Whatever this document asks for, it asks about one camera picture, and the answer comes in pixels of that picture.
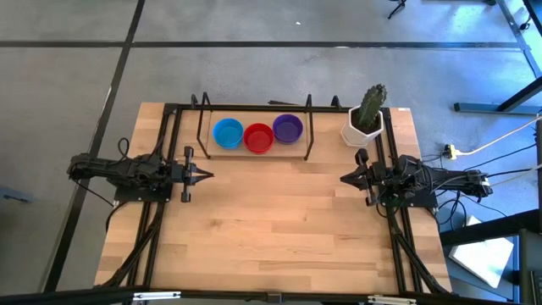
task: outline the concrete floor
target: concrete floor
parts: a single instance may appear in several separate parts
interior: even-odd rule
[[[515,41],[498,6],[411,0],[388,21],[385,16],[395,3],[342,0],[339,4],[330,0],[149,1],[135,38]],[[507,4],[523,22],[521,1]],[[124,40],[135,5],[135,0],[0,2],[0,39]],[[530,29],[526,34],[529,43],[538,38],[532,33]],[[88,148],[118,57],[117,48],[0,49],[0,185],[36,197],[30,204],[0,199],[0,295],[39,289],[74,187],[65,174],[69,158]],[[509,49],[133,49],[100,155],[118,157],[117,140],[130,137],[141,102],[186,103],[192,93],[201,96],[207,91],[212,103],[264,104],[269,99],[301,103],[312,93],[317,105],[327,105],[338,95],[344,105],[352,106],[368,87],[380,82],[388,87],[387,106],[412,108],[423,154],[438,153],[445,143],[469,150],[529,118],[457,114],[451,105],[501,103],[532,80],[523,54]],[[541,105],[541,99],[535,97],[530,103]],[[464,169],[531,143],[533,131],[525,129],[472,157],[445,161],[445,167]],[[535,164],[531,149],[483,170],[495,173]],[[94,180],[91,188],[105,197],[113,195],[113,188],[101,180]],[[506,214],[534,208],[538,202],[535,175],[494,191],[483,204]],[[466,204],[467,213],[481,220],[500,217]],[[107,204],[87,196],[59,289],[91,286],[109,211]]]

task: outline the cactus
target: cactus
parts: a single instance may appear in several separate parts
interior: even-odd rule
[[[362,105],[352,115],[352,123],[361,132],[371,133],[378,127],[377,115],[382,104],[386,100],[386,87],[382,84],[372,86],[365,97],[363,97]]]

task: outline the wooden table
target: wooden table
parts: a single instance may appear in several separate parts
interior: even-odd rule
[[[163,103],[141,105],[131,157],[153,149],[162,111]],[[419,157],[410,110],[390,111],[398,153]],[[340,176],[356,168],[356,148],[347,147],[340,137],[347,114],[313,116],[315,141],[307,161],[265,156],[207,160],[196,141],[199,111],[183,111],[178,158],[182,158],[183,146],[193,146],[193,162],[215,177],[192,188],[190,203],[180,202],[182,186],[174,187],[165,208],[153,288],[398,292],[386,219],[378,216],[375,208],[365,206],[365,192],[339,182]],[[210,119],[205,113],[203,142],[207,141]],[[385,137],[384,132],[384,151],[389,156]],[[164,151],[168,143],[164,141]],[[368,150],[371,160],[377,160],[375,145]],[[96,284],[108,280],[132,250],[141,207],[140,202],[128,203],[113,216]],[[425,209],[409,211],[418,255],[450,290],[434,219]],[[139,284],[146,257],[145,253],[141,256]],[[412,290],[407,262],[403,253],[406,283]]]

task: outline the purple bowl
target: purple bowl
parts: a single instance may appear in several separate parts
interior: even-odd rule
[[[293,114],[281,114],[273,122],[274,137],[283,144],[292,144],[303,133],[303,123]]]

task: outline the white pot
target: white pot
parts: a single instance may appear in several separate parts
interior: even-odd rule
[[[358,109],[360,106],[351,108],[348,110],[348,123],[342,126],[340,135],[342,136],[343,141],[349,147],[366,147],[376,136],[378,136],[382,130],[384,130],[384,117],[382,112],[379,111],[379,128],[371,132],[370,134],[364,134],[363,132],[356,129],[351,122],[352,111]]]

